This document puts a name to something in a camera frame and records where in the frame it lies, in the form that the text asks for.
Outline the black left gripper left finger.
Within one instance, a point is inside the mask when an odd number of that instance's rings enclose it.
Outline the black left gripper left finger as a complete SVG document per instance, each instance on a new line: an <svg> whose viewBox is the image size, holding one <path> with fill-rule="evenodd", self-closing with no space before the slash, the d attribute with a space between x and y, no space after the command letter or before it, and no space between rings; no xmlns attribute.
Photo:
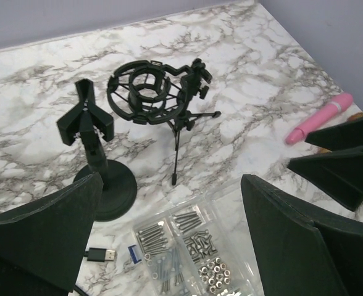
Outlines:
<svg viewBox="0 0 363 296"><path fill-rule="evenodd" d="M102 194L98 173L0 213L0 295L68 295Z"/></svg>

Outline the black tripod shock-mount stand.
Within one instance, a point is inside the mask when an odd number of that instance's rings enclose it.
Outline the black tripod shock-mount stand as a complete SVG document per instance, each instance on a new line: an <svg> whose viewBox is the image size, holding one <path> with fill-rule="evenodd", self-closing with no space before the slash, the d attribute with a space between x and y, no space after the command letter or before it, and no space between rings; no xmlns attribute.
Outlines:
<svg viewBox="0 0 363 296"><path fill-rule="evenodd" d="M180 68L155 60L129 62L117 68L107 83L107 101L119 117L139 125L170 126L175 138L173 185L177 183L181 131L191 131L200 118L222 114L188 109L194 97L205 99L211 81L206 64L197 58Z"/></svg>

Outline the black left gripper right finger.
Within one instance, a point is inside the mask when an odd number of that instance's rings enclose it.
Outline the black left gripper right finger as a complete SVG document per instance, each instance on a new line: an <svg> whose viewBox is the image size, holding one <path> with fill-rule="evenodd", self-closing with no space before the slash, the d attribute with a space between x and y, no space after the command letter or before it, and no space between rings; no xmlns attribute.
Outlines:
<svg viewBox="0 0 363 296"><path fill-rule="evenodd" d="M242 176L241 193L266 295L363 295L363 222L256 175Z"/></svg>

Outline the pink microphone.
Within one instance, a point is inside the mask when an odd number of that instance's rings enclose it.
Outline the pink microphone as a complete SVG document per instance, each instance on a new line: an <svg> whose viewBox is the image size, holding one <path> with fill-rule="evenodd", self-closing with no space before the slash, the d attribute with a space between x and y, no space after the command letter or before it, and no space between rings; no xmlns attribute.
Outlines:
<svg viewBox="0 0 363 296"><path fill-rule="evenodd" d="M353 96L345 92L333 97L325 106L295 127L285 138L285 143L294 145L304 140L309 133L316 131L333 117L346 111L353 101Z"/></svg>

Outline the black round-base mic stand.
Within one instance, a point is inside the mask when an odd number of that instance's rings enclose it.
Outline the black round-base mic stand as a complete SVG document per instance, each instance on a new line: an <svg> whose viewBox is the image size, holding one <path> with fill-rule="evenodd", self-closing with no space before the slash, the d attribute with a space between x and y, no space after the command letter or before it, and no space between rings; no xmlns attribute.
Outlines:
<svg viewBox="0 0 363 296"><path fill-rule="evenodd" d="M99 135L102 134L106 142L113 140L114 119L96 105L94 83L82 79L75 87L78 104L58 119L57 127L64 144L71 146L80 139L85 149L87 165L77 173L74 181L94 172L102 178L104 185L95 220L116 220L126 214L136 200L136 178L126 165L106 157Z"/></svg>

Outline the gold microphone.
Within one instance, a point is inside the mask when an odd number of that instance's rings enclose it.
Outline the gold microphone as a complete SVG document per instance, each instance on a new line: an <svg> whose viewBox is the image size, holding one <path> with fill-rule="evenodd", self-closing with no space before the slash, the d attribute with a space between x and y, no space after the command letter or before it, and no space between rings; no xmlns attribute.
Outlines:
<svg viewBox="0 0 363 296"><path fill-rule="evenodd" d="M354 115L351 115L350 117L348 117L348 119L346 120L347 122L351 122L351 121L354 121L354 120L357 120L357 119L360 119L363 117L363 112L359 112L359 113L355 113ZM317 151L317 154L324 154L324 153L327 153L327 152L330 152L330 150L328 149L325 149L323 147L321 147L318 151Z"/></svg>

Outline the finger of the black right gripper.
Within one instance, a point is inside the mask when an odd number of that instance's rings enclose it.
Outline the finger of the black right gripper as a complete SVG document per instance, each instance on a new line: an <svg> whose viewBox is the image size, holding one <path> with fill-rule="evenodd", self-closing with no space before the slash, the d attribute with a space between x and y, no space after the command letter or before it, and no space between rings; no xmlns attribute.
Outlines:
<svg viewBox="0 0 363 296"><path fill-rule="evenodd" d="M305 142L330 151L363 146L363 117L311 132Z"/></svg>
<svg viewBox="0 0 363 296"><path fill-rule="evenodd" d="M363 202L363 146L292 158L288 169L352 212Z"/></svg>

